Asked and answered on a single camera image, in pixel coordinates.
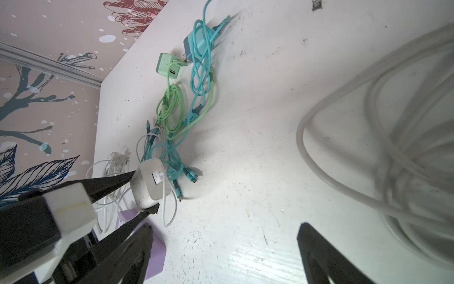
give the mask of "white table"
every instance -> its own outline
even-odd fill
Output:
[[[159,54],[183,54],[204,3],[171,0],[102,83],[95,161],[128,149],[129,170],[137,168],[137,140],[166,89],[155,71]],[[453,22],[454,2],[324,0],[311,9],[309,0],[210,4],[210,26],[236,17],[213,52],[214,106],[179,148],[202,176],[195,184],[181,179],[188,199],[169,228],[152,217],[167,256],[147,283],[305,283],[296,242],[302,222],[379,284],[454,279],[403,248],[375,210],[319,180],[296,148],[296,127],[311,106],[395,48]],[[192,98],[189,78],[190,66],[182,68],[178,80]],[[328,173],[368,192],[378,146],[362,91],[320,113],[307,144]]]

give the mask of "green power adapter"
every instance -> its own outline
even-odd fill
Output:
[[[156,72],[162,76],[167,77],[167,72],[171,79],[178,77],[178,71],[180,66],[187,66],[186,62],[178,60],[178,58],[169,53],[161,53],[159,55],[158,65],[156,66]]]

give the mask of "white power adapter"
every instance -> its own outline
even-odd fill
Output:
[[[136,205],[140,209],[156,205],[163,198],[162,183],[166,186],[166,195],[170,194],[170,182],[160,159],[149,159],[140,163],[129,182]]]

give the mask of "white spot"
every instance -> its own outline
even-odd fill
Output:
[[[9,149],[9,148],[14,147],[14,146],[16,146],[16,145],[17,145],[16,142],[11,142],[11,141],[3,142],[3,143],[0,145],[0,152],[3,152],[3,151],[5,151],[6,149]]]
[[[47,144],[47,142],[44,142],[43,144],[41,144],[41,146],[39,146],[39,150],[44,151],[47,149],[47,146],[49,146],[49,144]]]
[[[100,42],[104,42],[104,43],[107,43],[107,42],[112,42],[116,39],[117,37],[114,36],[114,35],[103,35],[99,38],[99,41]]]
[[[33,93],[39,93],[39,90],[37,88],[33,87],[33,86],[28,86],[27,89],[29,89]]]

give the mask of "wall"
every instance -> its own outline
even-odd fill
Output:
[[[97,89],[0,61],[0,196],[84,179],[98,103]]]
[[[105,78],[166,3],[4,1],[0,41]]]

